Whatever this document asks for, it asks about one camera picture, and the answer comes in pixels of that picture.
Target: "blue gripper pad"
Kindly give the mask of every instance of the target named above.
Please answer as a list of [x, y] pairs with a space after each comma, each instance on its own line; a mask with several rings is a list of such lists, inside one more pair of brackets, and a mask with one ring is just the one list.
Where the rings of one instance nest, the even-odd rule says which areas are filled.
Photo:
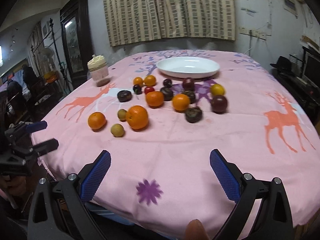
[[26, 126], [26, 133], [33, 133], [33, 132], [37, 132], [43, 129], [46, 129], [48, 126], [46, 121], [41, 121], [41, 122], [35, 122], [32, 124], [28, 124]]
[[236, 178], [232, 175], [227, 165], [226, 160], [222, 160], [219, 154], [213, 150], [210, 153], [210, 165], [216, 174], [224, 192], [228, 199], [238, 203], [240, 200], [240, 187]]
[[104, 151], [103, 155], [92, 167], [88, 176], [84, 179], [80, 189], [80, 199], [82, 202], [91, 201], [97, 192], [104, 176], [111, 166], [111, 155]]

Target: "glass jar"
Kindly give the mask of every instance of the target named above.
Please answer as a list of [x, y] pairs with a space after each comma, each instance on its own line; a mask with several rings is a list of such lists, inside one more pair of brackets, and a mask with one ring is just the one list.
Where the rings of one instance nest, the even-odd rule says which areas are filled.
[[102, 55], [92, 55], [92, 60], [88, 62], [88, 69], [97, 87], [102, 87], [110, 81], [107, 62]]

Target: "white plate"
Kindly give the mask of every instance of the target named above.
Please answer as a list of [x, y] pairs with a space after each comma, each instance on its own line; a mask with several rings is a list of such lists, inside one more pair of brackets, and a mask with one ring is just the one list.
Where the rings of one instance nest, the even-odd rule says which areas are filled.
[[205, 78], [217, 73], [220, 65], [201, 57], [171, 57], [158, 61], [156, 67], [164, 74], [178, 78]]

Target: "jar lid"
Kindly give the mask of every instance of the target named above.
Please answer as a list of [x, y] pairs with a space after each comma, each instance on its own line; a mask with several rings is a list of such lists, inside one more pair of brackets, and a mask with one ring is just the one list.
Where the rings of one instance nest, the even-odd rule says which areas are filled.
[[106, 64], [106, 60], [102, 55], [99, 55], [99, 56], [92, 55], [92, 60], [88, 62], [88, 69], [93, 70], [104, 64]]

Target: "orange deer print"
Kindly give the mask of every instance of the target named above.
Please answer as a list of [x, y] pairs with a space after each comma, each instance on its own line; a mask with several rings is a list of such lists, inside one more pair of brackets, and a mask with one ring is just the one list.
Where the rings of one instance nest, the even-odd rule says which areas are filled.
[[76, 122], [78, 122], [79, 118], [81, 117], [83, 111], [89, 106], [91, 105], [95, 100], [97, 100], [99, 97], [101, 97], [103, 94], [108, 93], [110, 88], [114, 88], [116, 87], [116, 84], [108, 84], [106, 85], [106, 87], [104, 89], [100, 88], [100, 92], [98, 95], [96, 95], [95, 97], [80, 97], [80, 98], [76, 98], [73, 102], [66, 104], [63, 108], [65, 108], [66, 106], [70, 106], [68, 111], [66, 112], [64, 118], [67, 117], [67, 114], [69, 113], [69, 111], [73, 108], [75, 108], [76, 106], [82, 106], [82, 108], [76, 112], [74, 115], [76, 115], [77, 113], [80, 112]]
[[264, 113], [264, 115], [266, 117], [268, 117], [268, 119], [269, 119], [269, 124], [265, 126], [265, 128], [266, 128], [266, 141], [267, 141], [267, 146], [269, 148], [269, 151], [272, 154], [275, 154], [274, 150], [271, 148], [271, 145], [270, 145], [269, 133], [272, 129], [278, 128], [278, 134], [279, 134], [280, 138], [284, 141], [285, 145], [287, 145], [287, 147], [289, 147], [290, 150], [297, 153], [297, 150], [293, 149], [285, 141], [284, 136], [283, 136], [283, 127], [293, 125], [296, 132], [297, 132], [302, 151], [305, 152], [306, 150], [302, 145], [300, 134], [302, 134], [304, 136], [304, 138], [306, 138], [306, 140], [309, 143], [310, 143], [310, 141], [308, 140], [308, 138], [304, 134], [304, 132], [299, 124], [299, 120], [298, 120], [297, 115], [293, 112], [293, 111], [296, 111], [296, 109], [294, 109], [290, 105], [290, 101], [288, 100], [288, 98], [281, 96], [278, 92], [275, 92], [276, 97], [273, 97], [270, 93], [266, 93], [266, 95], [270, 96], [274, 100], [276, 100], [277, 103], [280, 104], [281, 106], [283, 106], [287, 111], [287, 114], [282, 114], [279, 111], [269, 111], [269, 112]]

